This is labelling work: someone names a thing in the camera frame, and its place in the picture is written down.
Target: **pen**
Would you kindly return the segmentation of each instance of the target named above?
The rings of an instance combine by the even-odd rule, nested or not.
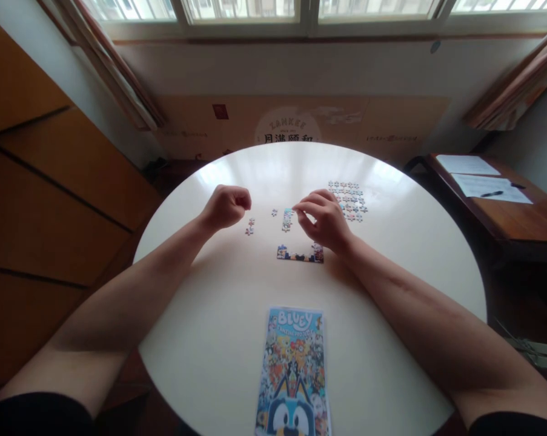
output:
[[[501,194],[503,194],[503,191],[495,191],[494,193],[483,194],[481,195],[481,198],[492,197],[492,196],[501,195]]]

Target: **white wall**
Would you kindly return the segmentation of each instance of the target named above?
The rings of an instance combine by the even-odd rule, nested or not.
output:
[[[421,95],[453,101],[423,151],[466,152],[485,132],[461,117],[539,39],[332,44],[123,45],[154,94]]]
[[[0,25],[137,167],[164,151],[138,132],[35,0],[0,0]]]
[[[487,152],[547,192],[547,90]]]

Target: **wooden cabinet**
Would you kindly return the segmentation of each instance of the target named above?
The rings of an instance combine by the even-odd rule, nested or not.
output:
[[[0,386],[160,202],[0,27]]]
[[[75,309],[82,290],[0,273],[0,386]]]
[[[0,153],[0,268],[89,286],[129,236]]]
[[[131,230],[160,204],[154,188],[77,108],[0,135],[0,146]]]
[[[0,130],[71,104],[0,26]]]

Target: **hand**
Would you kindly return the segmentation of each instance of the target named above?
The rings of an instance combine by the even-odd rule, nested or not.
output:
[[[346,223],[340,204],[328,190],[313,191],[293,206],[299,225],[306,235],[335,253],[344,250],[354,237]],[[314,224],[304,212],[316,219]]]
[[[199,215],[201,222],[212,232],[230,227],[251,209],[251,196],[245,188],[219,185]]]

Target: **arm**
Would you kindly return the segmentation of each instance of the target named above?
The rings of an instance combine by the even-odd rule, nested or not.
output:
[[[467,427],[496,411],[547,419],[547,381],[475,315],[354,236],[330,192],[314,191],[294,209],[308,236],[334,251],[362,282]]]
[[[130,351],[162,314],[202,246],[250,208],[246,189],[219,185],[197,218],[88,298],[0,390],[0,400],[56,392],[95,417]]]

